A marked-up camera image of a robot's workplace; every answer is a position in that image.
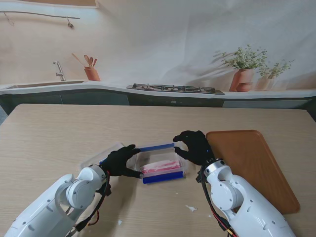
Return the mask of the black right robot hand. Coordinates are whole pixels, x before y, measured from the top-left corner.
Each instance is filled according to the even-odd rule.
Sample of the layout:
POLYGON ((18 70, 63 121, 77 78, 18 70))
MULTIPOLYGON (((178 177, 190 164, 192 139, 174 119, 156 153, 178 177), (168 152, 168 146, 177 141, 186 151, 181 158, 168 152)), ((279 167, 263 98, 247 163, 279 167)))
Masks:
POLYGON ((195 165, 202 166, 215 160, 212 148, 201 131, 183 131, 173 138, 173 142, 183 142, 187 146, 187 151, 174 147, 175 153, 195 165))

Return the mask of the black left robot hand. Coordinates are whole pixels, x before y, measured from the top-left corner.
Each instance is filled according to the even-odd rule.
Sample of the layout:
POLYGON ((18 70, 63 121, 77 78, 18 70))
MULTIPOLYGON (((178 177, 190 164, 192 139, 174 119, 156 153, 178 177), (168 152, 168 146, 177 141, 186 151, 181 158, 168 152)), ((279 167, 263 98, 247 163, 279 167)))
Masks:
POLYGON ((136 148, 134 144, 122 147, 117 151, 112 151, 99 166, 110 176, 142 178, 142 172, 132 170, 126 166, 127 161, 138 153, 140 153, 140 149, 136 148))

